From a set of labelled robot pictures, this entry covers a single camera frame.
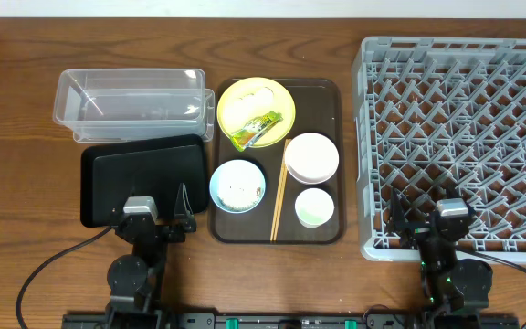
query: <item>white bowl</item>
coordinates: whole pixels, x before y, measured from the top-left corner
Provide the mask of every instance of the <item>white bowl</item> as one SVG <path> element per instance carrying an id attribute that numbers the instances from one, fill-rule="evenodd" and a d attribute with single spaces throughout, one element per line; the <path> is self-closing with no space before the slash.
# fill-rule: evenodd
<path id="1" fill-rule="evenodd" d="M 326 223 L 333 214 L 332 198 L 319 188 L 308 188 L 296 198 L 296 215 L 306 228 L 316 228 Z"/>
<path id="2" fill-rule="evenodd" d="M 338 149 L 326 136 L 303 133 L 289 143 L 285 151 L 285 166 L 302 184 L 327 181 L 338 170 Z"/>
<path id="3" fill-rule="evenodd" d="M 242 195 L 259 189 L 258 199 L 250 207 L 228 207 L 219 196 L 220 189 L 224 189 L 226 186 L 240 190 Z M 256 165 L 251 164 L 249 161 L 231 160 L 221 164 L 212 174 L 209 190 L 210 197 L 212 197 L 217 207 L 232 214 L 241 214 L 256 207 L 263 199 L 265 195 L 265 176 L 263 176 L 263 173 Z"/>

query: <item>wire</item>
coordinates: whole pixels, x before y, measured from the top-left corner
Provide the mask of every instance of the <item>wire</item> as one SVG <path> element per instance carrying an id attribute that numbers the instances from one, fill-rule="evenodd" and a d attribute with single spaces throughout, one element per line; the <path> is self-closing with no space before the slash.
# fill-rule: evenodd
<path id="1" fill-rule="evenodd" d="M 479 258 L 482 258 L 482 259 L 485 259 L 485 260 L 491 260 L 491 261 L 495 261 L 495 262 L 503 264 L 503 265 L 511 266 L 513 269 L 519 270 L 519 271 L 521 271 L 521 272 L 526 274 L 526 268 L 522 267 L 521 265 L 517 265 L 515 263 L 511 263 L 510 261 L 502 260 L 502 259 L 499 259 L 499 258 L 496 258 L 496 257 L 492 257 L 492 256 L 489 256 L 489 255 L 485 255 L 485 254 L 482 254 L 482 253 L 479 253 L 479 252 L 476 252 L 476 251 L 464 249 L 464 248 L 462 248 L 460 246 L 456 246 L 456 250 L 457 251 L 462 251 L 464 253 L 467 253 L 468 255 L 479 257 Z M 526 329 L 526 322 L 521 327 L 521 329 Z"/>
<path id="2" fill-rule="evenodd" d="M 366 314 L 368 314 L 368 313 L 369 313 L 372 309 L 374 309 L 375 307 L 383 307 L 384 309 L 390 310 L 389 307 L 387 307 L 386 305 L 383 305 L 383 304 L 375 304 L 375 305 L 369 307 L 369 309 L 366 310 L 366 312 L 364 312 L 364 314 L 363 314 L 363 324 L 366 324 L 366 321 L 369 320 L 368 318 L 366 318 L 366 321 L 364 320 L 364 318 L 366 317 Z M 405 323 L 402 322 L 401 320 L 399 320 L 399 318 L 397 318 L 397 315 L 395 315 L 395 314 L 391 314 L 391 315 L 394 317 L 394 320 L 397 321 L 397 323 L 398 323 L 399 325 L 401 325 L 402 327 L 405 328 Z"/>
<path id="3" fill-rule="evenodd" d="M 57 253 L 56 255 L 50 257 L 48 260 L 44 261 L 42 263 L 42 265 L 38 266 L 37 269 L 32 272 L 32 274 L 27 278 L 26 282 L 24 282 L 24 285 L 22 286 L 22 289 L 19 291 L 19 294 L 17 295 L 17 300 L 16 300 L 16 316 L 17 316 L 17 321 L 19 322 L 19 326 L 22 328 L 22 329 L 27 329 L 27 325 L 26 325 L 26 322 L 24 321 L 24 317 L 22 316 L 22 299 L 24 299 L 24 293 L 26 293 L 26 289 L 27 289 L 27 286 L 29 286 L 29 284 L 32 282 L 32 280 L 34 280 L 34 278 L 36 278 L 36 276 L 47 266 L 49 265 L 52 261 L 54 260 L 57 260 L 59 259 L 60 257 L 68 254 L 69 252 L 72 252 L 76 249 L 80 249 L 86 245 L 89 245 L 90 243 L 96 241 L 97 239 L 99 239 L 100 237 L 104 236 L 105 234 L 109 233 L 111 227 L 108 227 L 108 228 L 105 228 L 101 233 L 97 234 L 96 236 L 84 241 L 84 242 L 80 242 L 78 245 L 74 246 L 74 247 L 70 247 L 64 251 L 61 251 L 59 253 Z"/>

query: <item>white cup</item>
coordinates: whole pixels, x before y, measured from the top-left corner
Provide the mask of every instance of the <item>white cup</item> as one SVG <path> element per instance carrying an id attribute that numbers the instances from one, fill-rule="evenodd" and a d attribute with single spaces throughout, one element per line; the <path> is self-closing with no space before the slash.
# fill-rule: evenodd
<path id="1" fill-rule="evenodd" d="M 333 214 L 332 198 L 319 188 L 308 188 L 296 198 L 296 215 L 306 228 L 317 228 L 330 220 Z"/>

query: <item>black tray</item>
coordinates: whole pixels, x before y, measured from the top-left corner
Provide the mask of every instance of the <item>black tray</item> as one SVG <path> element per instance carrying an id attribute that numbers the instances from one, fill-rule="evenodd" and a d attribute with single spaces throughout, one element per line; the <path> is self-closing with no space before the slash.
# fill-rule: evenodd
<path id="1" fill-rule="evenodd" d="M 218 89 L 218 97 L 234 82 L 224 82 Z M 343 183 L 341 103 L 338 87 L 322 79 L 275 79 L 291 94 L 296 104 L 296 120 L 286 138 L 294 138 L 302 133 L 321 133 L 329 137 L 340 154 L 340 164 L 336 174 L 327 182 L 307 186 L 296 181 L 290 174 L 286 180 L 283 207 L 277 241 L 280 244 L 329 244 L 338 240 L 346 229 Z M 267 190 L 261 202 L 253 210 L 244 214 L 229 214 L 217 208 L 214 203 L 209 208 L 209 227 L 216 239 L 226 243 L 269 244 L 273 210 L 278 191 L 279 170 L 285 141 L 271 146 L 246 149 L 240 153 L 230 140 L 215 125 L 214 163 L 218 167 L 233 159 L 248 160 L 263 172 Z M 296 197 L 303 190 L 318 187 L 328 192 L 335 205 L 332 218 L 318 228 L 304 228 L 295 213 Z"/>
<path id="2" fill-rule="evenodd" d="M 204 145 L 196 135 L 92 146 L 80 165 L 80 222 L 88 228 L 109 225 L 130 196 L 153 197 L 159 218 L 169 219 L 180 183 L 194 213 L 208 206 Z"/>

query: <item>white wall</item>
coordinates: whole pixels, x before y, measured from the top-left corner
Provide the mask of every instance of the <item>white wall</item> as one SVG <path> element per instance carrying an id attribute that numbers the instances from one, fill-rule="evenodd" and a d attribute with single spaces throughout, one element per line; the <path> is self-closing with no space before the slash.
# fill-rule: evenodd
<path id="1" fill-rule="evenodd" d="M 0 0 L 0 17 L 526 18 L 526 0 Z"/>

